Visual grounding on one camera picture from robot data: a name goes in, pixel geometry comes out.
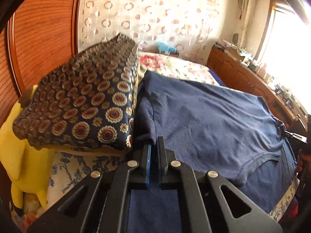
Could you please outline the person's right hand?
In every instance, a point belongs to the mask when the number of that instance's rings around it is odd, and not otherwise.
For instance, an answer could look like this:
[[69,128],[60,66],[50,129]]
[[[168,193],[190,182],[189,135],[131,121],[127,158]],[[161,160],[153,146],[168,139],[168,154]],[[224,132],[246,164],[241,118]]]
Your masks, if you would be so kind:
[[311,154],[301,149],[298,153],[296,172],[300,173],[307,166],[307,172],[310,173],[310,162]]

